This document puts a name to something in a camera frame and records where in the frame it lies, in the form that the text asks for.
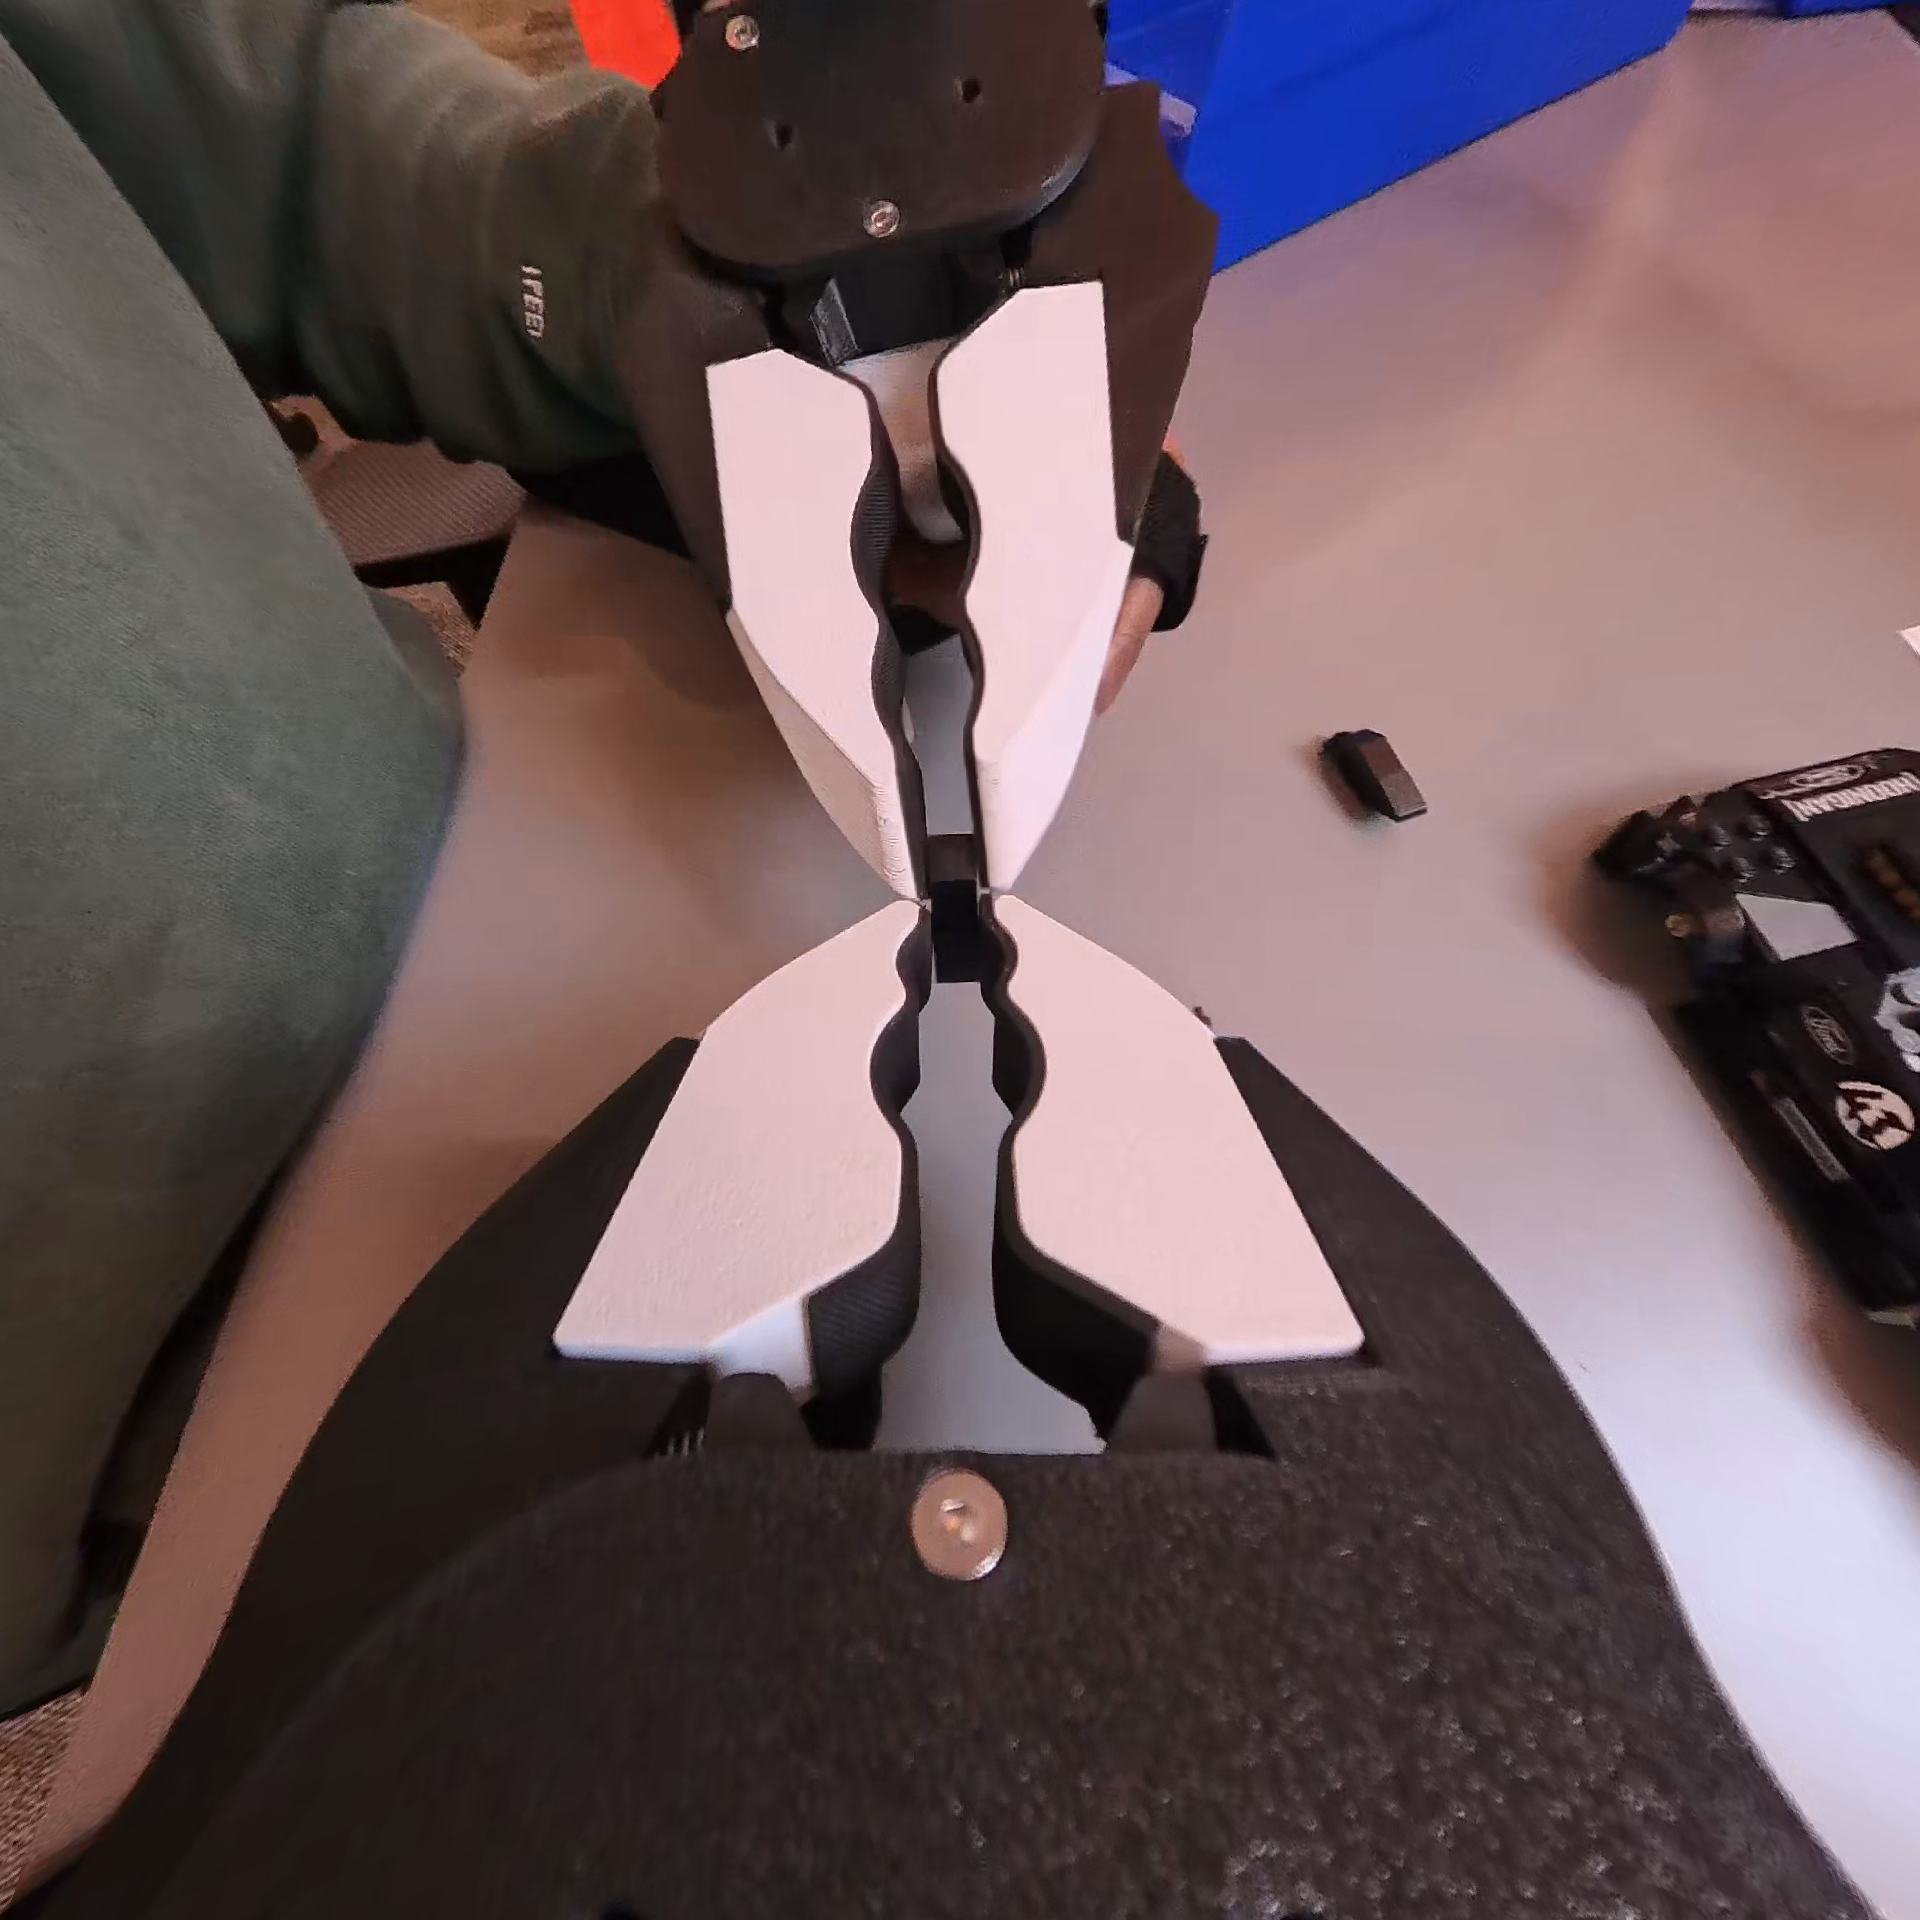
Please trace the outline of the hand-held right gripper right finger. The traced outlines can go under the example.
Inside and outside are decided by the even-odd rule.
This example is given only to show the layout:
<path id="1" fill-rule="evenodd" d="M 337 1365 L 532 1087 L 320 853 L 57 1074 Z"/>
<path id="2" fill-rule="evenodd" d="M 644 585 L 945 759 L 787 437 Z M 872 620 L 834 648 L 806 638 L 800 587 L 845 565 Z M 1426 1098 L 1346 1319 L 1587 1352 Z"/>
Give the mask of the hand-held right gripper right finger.
<path id="1" fill-rule="evenodd" d="M 1357 1313 L 1215 1033 L 1027 901 L 993 901 L 990 939 L 1010 1354 L 1099 1439 L 1147 1379 L 1357 1358 Z"/>

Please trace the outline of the long black lego piece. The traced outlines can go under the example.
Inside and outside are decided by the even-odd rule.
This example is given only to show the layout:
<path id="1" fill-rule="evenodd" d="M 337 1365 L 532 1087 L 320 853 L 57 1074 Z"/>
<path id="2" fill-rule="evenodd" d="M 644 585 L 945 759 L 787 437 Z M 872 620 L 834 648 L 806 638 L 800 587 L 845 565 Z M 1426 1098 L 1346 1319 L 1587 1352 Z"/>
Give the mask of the long black lego piece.
<path id="1" fill-rule="evenodd" d="M 1371 728 L 1325 736 L 1320 759 L 1357 807 L 1386 824 L 1413 824 L 1427 814 L 1427 797 L 1383 732 Z"/>

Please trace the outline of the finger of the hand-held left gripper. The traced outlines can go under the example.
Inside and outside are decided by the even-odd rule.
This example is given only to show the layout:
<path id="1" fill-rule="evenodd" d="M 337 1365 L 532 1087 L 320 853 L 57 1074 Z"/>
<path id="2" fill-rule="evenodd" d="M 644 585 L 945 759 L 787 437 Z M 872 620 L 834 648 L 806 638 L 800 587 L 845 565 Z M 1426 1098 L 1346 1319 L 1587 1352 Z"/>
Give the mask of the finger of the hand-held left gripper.
<path id="1" fill-rule="evenodd" d="M 876 400 L 789 352 L 707 380 L 734 647 L 832 824 L 920 900 L 925 794 L 884 589 L 898 469 Z"/>
<path id="2" fill-rule="evenodd" d="M 940 454 L 971 510 L 963 635 L 983 875 L 1010 893 L 1084 753 L 1131 577 L 1097 282 L 1022 289 L 942 355 Z"/>

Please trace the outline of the black lego car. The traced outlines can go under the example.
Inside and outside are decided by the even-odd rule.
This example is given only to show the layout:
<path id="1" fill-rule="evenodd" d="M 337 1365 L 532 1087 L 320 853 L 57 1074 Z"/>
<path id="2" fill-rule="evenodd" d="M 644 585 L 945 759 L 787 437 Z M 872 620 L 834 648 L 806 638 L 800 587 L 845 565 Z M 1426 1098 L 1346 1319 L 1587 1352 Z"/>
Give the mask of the black lego car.
<path id="1" fill-rule="evenodd" d="M 1875 1323 L 1917 1323 L 1917 753 L 1627 814 L 1596 873 L 1661 901 L 1676 1022 L 1794 1226 Z"/>

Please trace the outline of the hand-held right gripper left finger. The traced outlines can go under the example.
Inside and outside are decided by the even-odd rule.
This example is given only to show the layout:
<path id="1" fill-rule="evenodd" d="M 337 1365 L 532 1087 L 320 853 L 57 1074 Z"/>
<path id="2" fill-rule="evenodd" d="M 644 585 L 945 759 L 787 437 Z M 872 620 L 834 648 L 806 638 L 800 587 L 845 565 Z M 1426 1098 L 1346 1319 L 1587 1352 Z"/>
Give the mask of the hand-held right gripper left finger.
<path id="1" fill-rule="evenodd" d="M 931 932 L 894 901 L 699 1037 L 558 1322 L 570 1360 L 699 1362 L 800 1403 L 872 1381 L 918 1322 L 903 1106 Z"/>

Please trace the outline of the orange striped object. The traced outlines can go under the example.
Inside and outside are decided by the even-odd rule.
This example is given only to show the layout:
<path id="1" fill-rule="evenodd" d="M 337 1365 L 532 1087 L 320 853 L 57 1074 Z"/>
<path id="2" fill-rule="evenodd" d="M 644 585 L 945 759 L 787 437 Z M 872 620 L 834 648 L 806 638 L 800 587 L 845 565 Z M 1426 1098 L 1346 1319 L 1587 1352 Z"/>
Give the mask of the orange striped object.
<path id="1" fill-rule="evenodd" d="M 677 65 L 700 2 L 568 2 L 589 65 L 652 91 Z"/>

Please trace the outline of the blue storage bin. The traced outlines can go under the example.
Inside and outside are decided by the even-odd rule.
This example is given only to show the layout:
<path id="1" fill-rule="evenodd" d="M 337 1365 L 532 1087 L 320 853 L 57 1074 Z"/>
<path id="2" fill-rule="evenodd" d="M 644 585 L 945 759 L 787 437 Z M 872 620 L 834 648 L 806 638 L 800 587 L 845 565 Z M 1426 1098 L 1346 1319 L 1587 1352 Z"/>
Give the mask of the blue storage bin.
<path id="1" fill-rule="evenodd" d="M 1687 2 L 1109 2 L 1224 272 L 1656 55 Z"/>

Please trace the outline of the person's left hand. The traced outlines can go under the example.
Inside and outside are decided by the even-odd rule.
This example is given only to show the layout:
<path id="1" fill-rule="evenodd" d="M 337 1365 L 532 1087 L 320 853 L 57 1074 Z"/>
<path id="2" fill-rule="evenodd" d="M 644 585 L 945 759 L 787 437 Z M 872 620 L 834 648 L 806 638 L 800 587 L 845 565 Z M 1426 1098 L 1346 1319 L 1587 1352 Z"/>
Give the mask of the person's left hand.
<path id="1" fill-rule="evenodd" d="M 1108 647 L 1108 660 L 1097 681 L 1097 718 L 1105 718 L 1114 706 L 1119 690 L 1135 673 L 1135 664 L 1159 626 L 1162 611 L 1165 589 L 1157 581 L 1151 581 L 1148 577 L 1127 578 L 1127 587 L 1119 596 L 1114 632 Z"/>

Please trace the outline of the small black lego piece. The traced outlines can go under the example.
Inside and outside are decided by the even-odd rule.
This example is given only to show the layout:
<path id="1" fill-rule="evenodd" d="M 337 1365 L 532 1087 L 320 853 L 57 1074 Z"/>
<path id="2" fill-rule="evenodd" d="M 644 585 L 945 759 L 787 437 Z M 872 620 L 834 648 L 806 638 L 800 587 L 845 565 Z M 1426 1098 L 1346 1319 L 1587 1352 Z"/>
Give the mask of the small black lego piece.
<path id="1" fill-rule="evenodd" d="M 925 910 L 933 974 L 940 985 L 979 985 L 993 972 L 984 925 L 990 892 L 971 835 L 933 835 L 925 844 Z"/>

